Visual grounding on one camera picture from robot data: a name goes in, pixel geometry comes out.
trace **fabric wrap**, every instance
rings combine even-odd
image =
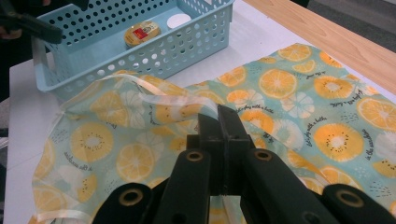
[[[343,183],[396,216],[396,105],[331,56],[294,44],[187,88],[119,71],[62,106],[33,178],[37,220],[91,222],[116,187],[154,187],[197,133],[196,115],[234,109],[256,147],[311,190]],[[238,197],[213,197],[211,223],[245,223]]]

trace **wooden table edge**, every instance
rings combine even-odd
[[[396,94],[396,53],[290,0],[244,1],[385,90]]]

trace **table surface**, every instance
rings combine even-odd
[[[246,1],[255,8],[241,0],[233,4],[229,47],[168,80],[185,87],[298,42],[328,51],[350,73],[396,102],[396,77],[390,75],[390,71],[396,71],[396,54],[288,0]],[[37,89],[32,60],[10,69],[6,224],[27,223],[35,212],[32,176],[58,116],[59,105],[53,95]]]

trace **basket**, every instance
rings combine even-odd
[[[167,20],[178,13],[191,20],[169,30]],[[68,100],[121,69],[170,77],[228,46],[232,13],[233,0],[91,0],[85,11],[74,5],[51,11],[39,19],[64,36],[58,45],[33,38],[37,87]],[[157,22],[162,32],[127,49],[124,32],[141,21]]]

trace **small jar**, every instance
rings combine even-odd
[[[125,44],[132,48],[161,33],[160,26],[154,21],[142,21],[131,26],[124,35]]]

